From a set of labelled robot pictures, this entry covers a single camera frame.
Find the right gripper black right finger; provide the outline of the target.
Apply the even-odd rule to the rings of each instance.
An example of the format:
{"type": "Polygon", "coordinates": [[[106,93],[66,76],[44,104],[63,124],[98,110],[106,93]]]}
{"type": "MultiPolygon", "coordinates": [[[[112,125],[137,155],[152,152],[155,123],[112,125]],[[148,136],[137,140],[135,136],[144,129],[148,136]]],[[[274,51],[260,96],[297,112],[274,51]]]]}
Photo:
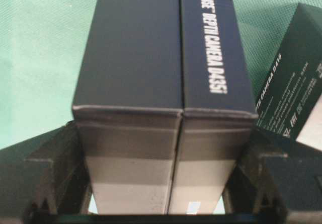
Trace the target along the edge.
{"type": "Polygon", "coordinates": [[[225,211],[321,223],[321,151],[254,128],[226,184],[225,211]]]}

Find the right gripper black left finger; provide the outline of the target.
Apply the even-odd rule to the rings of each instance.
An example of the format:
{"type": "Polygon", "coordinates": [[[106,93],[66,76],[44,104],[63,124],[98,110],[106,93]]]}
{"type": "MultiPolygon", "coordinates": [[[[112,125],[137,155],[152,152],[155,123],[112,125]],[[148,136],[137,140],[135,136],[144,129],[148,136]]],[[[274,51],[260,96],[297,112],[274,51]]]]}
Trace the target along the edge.
{"type": "Polygon", "coordinates": [[[73,121],[1,150],[1,223],[37,213],[87,214],[92,195],[73,121]]]}

